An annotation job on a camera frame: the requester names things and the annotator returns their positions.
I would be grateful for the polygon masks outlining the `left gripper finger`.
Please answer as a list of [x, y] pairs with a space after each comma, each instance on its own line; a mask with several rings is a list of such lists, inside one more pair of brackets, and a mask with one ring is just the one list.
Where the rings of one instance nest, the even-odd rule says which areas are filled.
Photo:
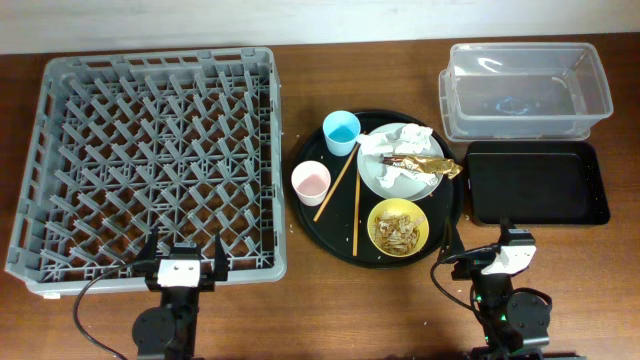
[[213, 278], [215, 281], [227, 281], [229, 262], [221, 240], [220, 233], [214, 237], [215, 258], [213, 264]]
[[137, 261], [154, 261], [156, 259], [158, 230], [158, 225], [154, 226], [151, 229], [151, 232], [148, 234], [142, 250], [136, 256]]

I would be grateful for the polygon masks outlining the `noodle food scraps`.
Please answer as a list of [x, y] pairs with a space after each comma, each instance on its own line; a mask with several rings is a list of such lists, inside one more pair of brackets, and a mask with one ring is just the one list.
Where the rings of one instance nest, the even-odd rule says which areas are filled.
[[409, 214], [385, 212], [374, 220], [373, 241], [390, 255], [407, 256], [416, 248], [419, 226], [425, 223], [425, 216], [412, 219]]

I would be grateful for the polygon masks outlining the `yellow bowl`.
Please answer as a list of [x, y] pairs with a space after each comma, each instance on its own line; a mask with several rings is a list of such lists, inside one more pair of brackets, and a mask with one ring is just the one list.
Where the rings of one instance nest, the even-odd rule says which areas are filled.
[[392, 198], [379, 202], [367, 219], [373, 245], [385, 255], [407, 258], [417, 254], [429, 236], [429, 221], [414, 202]]

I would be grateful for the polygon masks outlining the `gold snack wrapper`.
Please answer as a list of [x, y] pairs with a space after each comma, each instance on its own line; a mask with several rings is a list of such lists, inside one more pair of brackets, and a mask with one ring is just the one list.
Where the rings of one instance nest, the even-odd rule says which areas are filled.
[[449, 179], [455, 178], [463, 170], [453, 159], [426, 155], [385, 156], [382, 163], [415, 173], [446, 175]]

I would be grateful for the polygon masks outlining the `white napkin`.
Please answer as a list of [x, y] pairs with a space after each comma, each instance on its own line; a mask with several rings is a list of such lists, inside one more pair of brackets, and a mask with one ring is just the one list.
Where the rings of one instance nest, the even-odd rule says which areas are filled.
[[[362, 150], [365, 155], [382, 155], [396, 156], [396, 155], [419, 155], [419, 153], [429, 148], [429, 136], [433, 134], [431, 127], [422, 125], [405, 125], [401, 129], [401, 135], [398, 139], [389, 139], [386, 134], [360, 134], [357, 136], [356, 141], [360, 143], [359, 150]], [[387, 173], [380, 182], [385, 187], [391, 186], [398, 174], [405, 174], [413, 179], [427, 181], [430, 178], [429, 175], [433, 174], [421, 174], [415, 173], [395, 167], [387, 169]]]

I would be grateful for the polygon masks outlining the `grey round plate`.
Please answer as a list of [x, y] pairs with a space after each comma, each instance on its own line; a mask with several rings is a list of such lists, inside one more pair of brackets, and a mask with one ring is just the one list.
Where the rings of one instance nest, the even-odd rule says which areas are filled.
[[[401, 135], [401, 129], [405, 125], [416, 125], [406, 123], [390, 123], [380, 125], [370, 131], [369, 134], [386, 134], [390, 140], [398, 139]], [[428, 138], [429, 148], [422, 150], [419, 155], [436, 156], [443, 158], [444, 153], [441, 145], [436, 141], [435, 135], [431, 134]], [[383, 186], [380, 182], [382, 177], [387, 173], [388, 166], [381, 163], [382, 155], [365, 155], [362, 150], [358, 150], [357, 168], [361, 180], [376, 195], [384, 199], [403, 198], [410, 201], [418, 201], [431, 194], [440, 185], [443, 175], [429, 175], [427, 181], [413, 179], [405, 174], [398, 174], [393, 184], [389, 187]]]

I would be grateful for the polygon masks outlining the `wooden chopstick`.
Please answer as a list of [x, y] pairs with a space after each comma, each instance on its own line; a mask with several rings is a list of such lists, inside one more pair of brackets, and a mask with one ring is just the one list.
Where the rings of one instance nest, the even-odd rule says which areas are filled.
[[356, 169], [355, 191], [354, 191], [353, 233], [352, 233], [352, 237], [353, 237], [352, 256], [353, 257], [356, 257], [358, 255], [360, 193], [361, 193], [360, 174], [359, 174], [359, 171]]
[[338, 189], [339, 185], [341, 184], [341, 181], [343, 180], [343, 178], [345, 177], [347, 171], [349, 170], [349, 167], [351, 166], [351, 163], [354, 160], [355, 155], [357, 154], [358, 150], [360, 147], [360, 143], [356, 141], [356, 144], [353, 148], [353, 150], [351, 151], [349, 157], [347, 158], [347, 160], [345, 161], [341, 171], [339, 172], [337, 178], [333, 181], [333, 184], [331, 185], [325, 199], [323, 200], [323, 202], [321, 203], [319, 209], [317, 210], [314, 218], [313, 218], [313, 222], [317, 223], [320, 219], [320, 217], [322, 216], [324, 210], [326, 209], [327, 205], [329, 204], [329, 202], [332, 200], [336, 190]]

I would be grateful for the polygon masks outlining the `pink plastic cup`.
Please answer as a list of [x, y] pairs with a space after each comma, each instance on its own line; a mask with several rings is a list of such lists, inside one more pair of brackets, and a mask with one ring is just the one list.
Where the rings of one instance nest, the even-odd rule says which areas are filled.
[[291, 184], [299, 200], [306, 206], [314, 207], [324, 201], [331, 185], [331, 174], [318, 161], [303, 161], [293, 169]]

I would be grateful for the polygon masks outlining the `blue plastic cup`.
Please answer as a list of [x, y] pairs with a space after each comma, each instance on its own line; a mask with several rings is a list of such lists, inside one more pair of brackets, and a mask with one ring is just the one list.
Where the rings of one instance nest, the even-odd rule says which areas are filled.
[[325, 117], [322, 131], [329, 152], [335, 156], [346, 156], [355, 146], [361, 124], [355, 114], [339, 110]]

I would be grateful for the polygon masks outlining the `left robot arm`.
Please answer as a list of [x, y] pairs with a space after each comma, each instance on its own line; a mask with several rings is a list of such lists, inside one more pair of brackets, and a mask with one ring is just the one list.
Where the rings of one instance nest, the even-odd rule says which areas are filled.
[[193, 359], [199, 297], [228, 280], [229, 260], [219, 234], [213, 237], [213, 269], [202, 269], [199, 245], [176, 244], [167, 256], [157, 254], [158, 228], [153, 228], [136, 256], [134, 270], [147, 288], [160, 294], [160, 304], [142, 312], [132, 327], [139, 359]]

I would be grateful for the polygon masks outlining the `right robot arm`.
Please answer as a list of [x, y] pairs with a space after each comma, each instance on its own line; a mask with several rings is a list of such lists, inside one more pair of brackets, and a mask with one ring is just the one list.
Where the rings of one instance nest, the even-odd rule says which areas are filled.
[[447, 298], [471, 311], [481, 325], [486, 345], [474, 348], [468, 359], [541, 359], [550, 342], [552, 310], [549, 295], [532, 288], [515, 288], [512, 278], [526, 270], [536, 252], [535, 239], [510, 220], [500, 222], [497, 242], [466, 250], [457, 230], [445, 222], [443, 241], [430, 277], [444, 264], [454, 266], [454, 281], [471, 282], [469, 301], [459, 300], [441, 285]]

